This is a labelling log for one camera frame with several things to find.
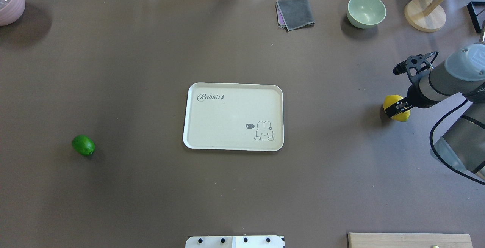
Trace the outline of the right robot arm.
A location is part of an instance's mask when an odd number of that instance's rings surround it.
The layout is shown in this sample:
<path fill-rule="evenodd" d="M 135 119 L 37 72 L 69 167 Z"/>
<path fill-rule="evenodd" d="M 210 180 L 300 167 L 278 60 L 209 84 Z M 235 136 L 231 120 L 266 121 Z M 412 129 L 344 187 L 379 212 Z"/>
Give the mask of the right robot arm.
<path fill-rule="evenodd" d="M 484 184 L 485 115 L 484 115 L 484 43 L 474 43 L 451 54 L 433 66 L 437 52 L 409 56 L 396 65 L 393 74 L 407 74 L 411 86 L 407 96 L 393 100 L 387 96 L 383 111 L 397 120 L 412 108 L 429 108 L 455 94 L 464 102 L 447 112 L 432 127 L 429 140 L 431 155 L 453 172 Z M 466 103 L 467 110 L 437 141 L 435 129 L 443 120 Z"/>

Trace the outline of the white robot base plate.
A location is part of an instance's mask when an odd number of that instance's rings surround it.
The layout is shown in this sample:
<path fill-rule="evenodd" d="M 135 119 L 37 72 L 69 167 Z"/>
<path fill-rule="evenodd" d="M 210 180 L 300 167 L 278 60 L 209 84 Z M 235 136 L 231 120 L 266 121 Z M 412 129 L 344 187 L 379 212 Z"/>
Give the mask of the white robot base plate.
<path fill-rule="evenodd" d="M 284 248 L 285 240 L 279 235 L 192 236 L 186 248 Z"/>

